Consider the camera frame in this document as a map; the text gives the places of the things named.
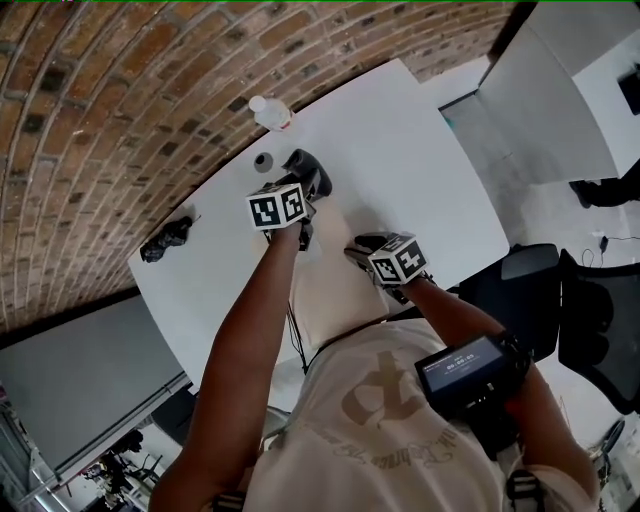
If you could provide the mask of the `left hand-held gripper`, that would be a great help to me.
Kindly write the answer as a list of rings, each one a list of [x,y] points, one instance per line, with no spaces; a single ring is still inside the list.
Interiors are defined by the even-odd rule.
[[[248,195],[246,203],[253,228],[270,238],[272,232],[300,223],[299,250],[307,251],[313,236],[312,219],[316,214],[312,201],[319,185],[318,170],[302,176],[287,173]]]

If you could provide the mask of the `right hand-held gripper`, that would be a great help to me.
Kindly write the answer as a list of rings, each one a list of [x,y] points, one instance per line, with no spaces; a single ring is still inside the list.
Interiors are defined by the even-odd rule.
[[[400,305],[409,302],[400,290],[401,286],[414,279],[434,282],[427,272],[429,262],[416,236],[409,232],[382,231],[358,235],[344,249],[344,255]]]

